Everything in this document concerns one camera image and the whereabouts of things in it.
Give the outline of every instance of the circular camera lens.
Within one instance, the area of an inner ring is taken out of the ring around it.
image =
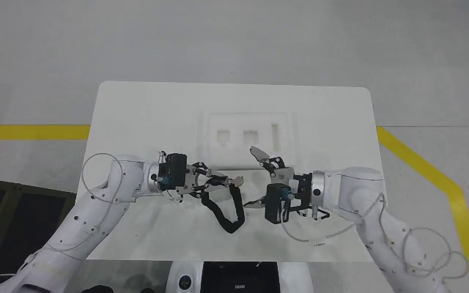
[[[188,275],[184,275],[179,279],[179,287],[181,290],[188,290],[191,287],[192,280]]]

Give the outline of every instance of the white table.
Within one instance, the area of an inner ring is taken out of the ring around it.
[[[151,161],[158,159],[158,150],[165,150],[185,153],[189,163],[205,160],[212,166],[227,167],[236,162],[244,165],[249,158],[256,165],[248,146],[247,157],[239,150],[245,143],[239,140],[246,137],[231,128],[229,141],[234,144],[233,156],[239,160],[217,157],[224,149],[215,149],[217,154],[213,156],[209,152],[219,139],[213,135],[218,126],[247,127],[251,131],[255,117],[259,117],[259,137],[252,138],[248,133],[247,139],[257,139],[258,144],[280,139],[281,146],[274,146],[278,151],[271,155],[282,156],[297,173],[347,166],[382,171],[370,93],[364,88],[349,87],[106,81],[97,95],[85,158],[96,152],[109,152],[138,155]],[[265,137],[269,119],[278,119],[275,123],[280,137]],[[236,121],[238,126],[230,126]],[[89,186],[106,179],[109,162],[107,157],[89,162],[85,174]],[[232,177],[244,175],[243,202],[265,194],[270,181],[264,170],[224,173]],[[78,196],[84,191],[80,184]],[[228,218],[235,219],[232,200],[226,194],[210,198],[218,202]],[[261,209],[247,209],[245,215],[244,226],[227,234],[211,211],[190,196],[182,204],[163,197],[140,198],[89,259],[371,261],[354,230],[326,246],[313,248],[290,239],[280,225],[264,219]],[[299,237],[329,234],[347,224],[335,215],[318,223],[294,213],[287,223]]]

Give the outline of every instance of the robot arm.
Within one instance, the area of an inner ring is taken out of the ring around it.
[[[313,219],[317,220],[321,214],[320,218],[327,218],[328,212],[321,208],[329,195],[330,178],[340,175],[339,202],[328,209],[354,224],[325,238],[334,237],[355,226],[374,263],[396,293],[448,292],[435,268],[424,269],[429,267],[426,254],[411,233],[412,229],[388,212],[383,176],[379,171],[350,167],[333,173],[314,171],[297,175],[293,168],[285,167],[279,157],[269,158],[255,147],[251,148],[251,154],[261,167],[269,171],[272,183],[267,186],[265,196],[248,202],[245,207],[264,207],[266,220],[280,223],[286,233],[298,241],[315,242],[292,236],[284,222],[289,220],[290,212],[306,216],[305,211],[309,209],[312,210]],[[300,205],[292,206],[294,199],[300,200]]]
[[[152,163],[132,155],[110,156],[114,160],[108,180],[91,190],[85,184],[87,192],[49,241],[26,259],[15,276],[0,284],[0,292],[63,292],[81,262],[112,232],[139,196],[176,190],[180,200],[190,194],[209,201],[209,192],[227,187],[239,191],[237,186],[243,183],[242,177],[228,178],[203,163],[187,165],[182,154],[161,152],[159,161]],[[200,186],[199,175],[208,178]]]

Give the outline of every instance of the yellow floor stripe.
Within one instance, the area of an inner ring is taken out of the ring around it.
[[[469,259],[469,211],[462,188],[384,128],[378,126],[377,134],[383,146],[448,196],[462,250]]]
[[[89,125],[0,125],[0,139],[7,140],[80,140],[88,139],[88,134]],[[469,258],[469,212],[461,187],[384,128],[377,127],[377,134],[383,146],[448,196],[462,249]]]
[[[0,139],[88,139],[89,125],[0,125]]]

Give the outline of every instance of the white cable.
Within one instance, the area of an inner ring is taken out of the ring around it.
[[[109,157],[112,157],[113,159],[115,159],[115,161],[119,164],[119,167],[120,167],[120,171],[121,171],[121,175],[120,175],[120,179],[119,179],[119,184],[117,185],[117,188],[116,188],[116,191],[114,192],[114,195],[112,196],[112,200],[110,201],[106,201],[104,199],[100,199],[99,197],[97,197],[89,188],[88,186],[86,185],[85,183],[85,180],[84,180],[84,169],[85,169],[85,166],[86,164],[94,157],[98,156],[98,155],[108,155]],[[117,193],[119,192],[119,189],[120,189],[120,185],[122,184],[122,180],[124,178],[124,169],[122,167],[122,164],[120,163],[119,159],[117,159],[115,156],[107,153],[107,152],[98,152],[94,155],[92,155],[91,157],[88,157],[86,160],[85,160],[85,163],[83,164],[83,167],[81,167],[81,182],[83,183],[84,187],[86,188],[86,191],[88,191],[90,194],[92,194],[95,199],[99,199],[100,201],[104,201],[106,203],[108,203],[108,208],[106,209],[106,213],[104,214],[103,218],[101,219],[101,221],[98,223],[98,225],[96,226],[97,230],[99,229],[101,223],[103,223],[103,221],[106,219],[106,217],[108,216],[108,213],[109,213],[109,210],[111,209],[111,204],[115,204],[114,202],[114,199],[117,195]],[[54,246],[48,244],[49,247],[51,247],[52,250],[54,251],[57,251],[57,252],[66,252],[66,251],[71,251],[75,248],[77,248],[78,246],[82,245],[83,243],[85,243],[94,233],[91,233],[89,234],[83,241],[81,241],[80,243],[78,243],[77,245],[71,247],[71,248],[66,248],[66,249],[57,249],[55,248]]]
[[[456,275],[456,276],[444,276],[442,281],[444,282],[445,279],[459,279],[459,278],[464,278],[467,274],[468,274],[468,270],[469,270],[469,264],[468,264],[468,260],[465,258],[464,254],[460,253],[459,251],[453,251],[450,244],[449,244],[449,241],[439,232],[435,231],[434,229],[431,229],[431,228],[427,228],[427,227],[418,227],[418,228],[412,228],[410,229],[403,241],[402,241],[402,251],[401,251],[401,256],[389,245],[389,237],[388,235],[386,234],[386,231],[383,227],[383,222],[382,222],[382,218],[383,218],[383,212],[384,212],[384,209],[386,207],[386,200],[383,199],[383,206],[381,207],[381,210],[380,210],[380,216],[378,218],[378,221],[379,221],[379,224],[380,224],[380,228],[381,230],[383,231],[383,236],[384,236],[384,243],[386,246],[388,246],[388,248],[394,253],[395,256],[397,256],[397,258],[400,260],[400,262],[405,266],[405,270],[406,270],[406,273],[410,274],[409,272],[409,269],[412,269],[412,272],[416,272],[416,271],[420,271],[420,272],[426,272],[426,274],[423,274],[423,275],[415,275],[415,274],[412,274],[412,276],[415,276],[417,278],[428,278],[432,273],[434,272],[438,272],[439,270],[442,270],[443,268],[447,267],[449,265],[449,263],[451,262],[451,255],[453,254],[457,254],[459,256],[462,257],[462,259],[464,260],[465,262],[465,270],[464,272],[461,274],[461,275]],[[445,253],[442,253],[438,258],[437,260],[434,262],[433,266],[430,268],[430,269],[424,269],[424,268],[421,268],[421,267],[416,267],[412,264],[410,264],[409,262],[407,262],[407,260],[405,259],[405,248],[406,248],[406,245],[407,245],[407,240],[408,240],[408,237],[415,231],[419,231],[419,230],[422,230],[422,231],[430,231],[434,234],[436,234],[437,236],[439,236],[444,242],[445,242],[445,245],[448,249],[447,252]],[[440,260],[445,258],[446,257],[446,260],[445,262],[442,264],[442,265],[438,265],[440,263]]]
[[[322,244],[322,242],[326,241],[326,239],[330,239],[330,238],[333,238],[335,236],[339,236],[340,234],[343,234],[343,233],[349,231],[351,228],[357,226],[369,214],[369,212],[372,210],[372,208],[378,203],[378,201],[382,197],[384,198],[384,193],[380,193],[380,195],[374,200],[373,204],[365,211],[365,213],[358,220],[356,220],[355,222],[353,222],[352,224],[350,224],[349,226],[345,227],[342,230],[339,230],[339,231],[337,231],[335,233],[332,233],[332,234],[329,234],[329,235],[325,235],[323,237],[318,237],[318,238],[313,238],[313,239],[301,239],[301,238],[293,236],[291,233],[288,232],[288,230],[285,226],[285,223],[284,223],[284,217],[283,216],[280,217],[280,223],[281,223],[282,228],[288,234],[288,236],[290,236],[294,240],[297,240],[299,242],[314,242],[314,245]]]
[[[382,218],[383,218],[383,212],[385,210],[385,207],[386,207],[386,198],[384,196],[384,193],[380,193],[380,195],[374,200],[373,204],[365,211],[365,213],[360,217],[360,219],[358,219],[357,221],[355,221],[354,223],[352,223],[351,225],[349,225],[348,227],[346,227],[345,229],[342,229],[336,233],[332,233],[332,234],[329,234],[329,235],[326,235],[324,237],[320,237],[320,238],[316,238],[316,239],[301,239],[301,238],[298,238],[298,237],[295,237],[294,235],[292,235],[286,228],[285,224],[284,224],[284,219],[283,219],[283,216],[281,215],[280,217],[280,222],[281,222],[281,226],[282,228],[285,230],[285,232],[288,234],[288,236],[290,236],[292,239],[294,240],[297,240],[299,242],[315,242],[318,243],[318,242],[324,242],[326,239],[330,239],[332,237],[335,237],[335,236],[338,236],[340,234],[343,234],[345,233],[346,231],[348,231],[349,229],[351,229],[352,227],[356,226],[357,224],[359,224],[368,214],[369,212],[372,210],[372,208],[380,201],[381,199],[381,202],[383,203],[383,206],[381,207],[381,210],[380,210],[380,215],[379,215],[379,218],[378,218],[378,221],[379,221],[379,224],[380,224],[380,228],[381,230],[383,231],[383,236],[385,238],[385,241],[384,243],[386,244],[386,246],[389,247],[389,249],[391,249],[391,251],[397,256],[397,258],[400,260],[400,262],[402,262],[402,264],[405,266],[406,268],[406,272],[408,274],[410,274],[410,272],[408,271],[409,269],[412,269],[412,272],[416,272],[416,271],[421,271],[421,272],[426,272],[426,274],[424,275],[415,275],[415,274],[412,274],[412,276],[415,276],[415,277],[418,277],[418,278],[427,278],[428,276],[430,276],[432,273],[434,272],[438,272],[439,270],[442,270],[443,268],[447,267],[449,265],[449,263],[451,262],[451,255],[453,254],[456,254],[458,256],[461,256],[461,258],[464,260],[465,262],[465,271],[461,274],[461,275],[456,275],[456,276],[444,276],[442,278],[442,282],[444,282],[445,279],[450,279],[450,280],[454,280],[454,279],[459,279],[459,278],[464,278],[467,274],[468,274],[468,271],[469,271],[469,263],[468,263],[468,260],[465,258],[464,254],[460,253],[459,251],[453,251],[451,249],[451,246],[448,242],[448,240],[440,233],[438,233],[437,231],[431,229],[431,228],[426,228],[426,227],[419,227],[419,228],[414,228],[414,229],[410,229],[407,234],[405,235],[405,238],[404,240],[402,241],[402,252],[401,252],[401,256],[396,252],[394,251],[394,249],[389,245],[389,237],[388,235],[386,234],[386,231],[383,227],[383,223],[382,223]],[[421,267],[416,267],[410,263],[408,263],[405,259],[405,247],[406,247],[406,244],[407,244],[407,239],[408,237],[414,232],[414,231],[418,231],[418,230],[426,230],[426,231],[430,231],[430,232],[433,232],[435,233],[437,236],[439,236],[441,239],[443,239],[443,241],[445,242],[446,244],[446,247],[448,248],[448,251],[443,253],[441,256],[439,256],[437,258],[437,260],[435,261],[435,263],[433,264],[433,266],[430,268],[430,269],[424,269],[424,268],[421,268]],[[439,265],[441,259],[445,258],[446,257],[446,261]]]
[[[119,179],[119,184],[117,185],[117,189],[116,189],[116,192],[114,193],[114,196],[112,198],[111,201],[106,201],[105,199],[100,199],[98,196],[96,196],[89,188],[88,186],[86,185],[85,183],[85,178],[84,178],[84,171],[85,171],[85,166],[87,165],[87,163],[89,162],[89,160],[91,160],[92,158],[98,156],[98,155],[108,155],[109,157],[112,157],[113,159],[115,159],[115,161],[119,164],[119,168],[120,168],[120,179]],[[96,154],[94,154],[93,156],[87,158],[85,160],[85,163],[83,164],[83,167],[81,167],[81,182],[83,183],[83,186],[85,187],[86,191],[88,191],[92,196],[95,197],[95,199],[98,199],[100,201],[104,201],[104,202],[107,202],[109,204],[114,204],[114,197],[116,197],[116,194],[117,194],[117,191],[119,190],[120,188],[120,185],[122,184],[122,180],[124,179],[124,169],[122,167],[122,164],[120,163],[119,159],[117,159],[115,156],[107,153],[107,152],[98,152]]]

